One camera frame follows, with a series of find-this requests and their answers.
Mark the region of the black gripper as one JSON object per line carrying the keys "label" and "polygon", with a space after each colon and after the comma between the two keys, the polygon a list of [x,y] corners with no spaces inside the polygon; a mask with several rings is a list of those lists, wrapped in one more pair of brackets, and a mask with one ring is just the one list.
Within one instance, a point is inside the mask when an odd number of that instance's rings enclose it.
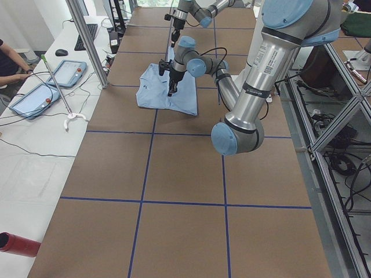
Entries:
{"label": "black gripper", "polygon": [[170,46],[174,48],[177,42],[177,34],[184,29],[184,20],[183,19],[173,19],[173,32],[171,34],[171,44]]}
{"label": "black gripper", "polygon": [[173,93],[177,92],[177,84],[183,80],[184,71],[178,71],[174,68],[170,69],[169,73],[169,91],[168,96],[171,97]]}

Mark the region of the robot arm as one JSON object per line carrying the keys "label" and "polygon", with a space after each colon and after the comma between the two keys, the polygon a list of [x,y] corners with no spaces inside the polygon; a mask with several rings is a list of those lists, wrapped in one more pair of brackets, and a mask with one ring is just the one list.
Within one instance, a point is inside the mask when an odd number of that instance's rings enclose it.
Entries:
{"label": "robot arm", "polygon": [[232,1],[216,1],[208,8],[195,1],[180,1],[173,14],[172,47],[174,59],[162,62],[160,71],[169,71],[169,93],[186,72],[193,77],[211,75],[221,99],[228,108],[224,120],[212,128],[211,140],[222,155],[256,150],[264,140],[259,112],[278,77],[285,70],[292,51],[300,47],[324,45],[335,41],[340,32],[342,1],[264,1],[260,7],[262,41],[241,87],[237,87],[224,61],[204,57],[195,49],[195,40],[182,36],[181,30],[191,15],[207,27]]}
{"label": "robot arm", "polygon": [[174,30],[171,34],[170,47],[175,47],[180,37],[180,31],[184,29],[189,14],[201,27],[206,28],[222,10],[234,7],[237,2],[241,2],[241,6],[244,8],[252,8],[255,4],[255,1],[214,1],[207,8],[202,8],[197,1],[179,1],[177,8],[173,10],[172,14],[165,14],[164,17],[167,21],[173,20]]}

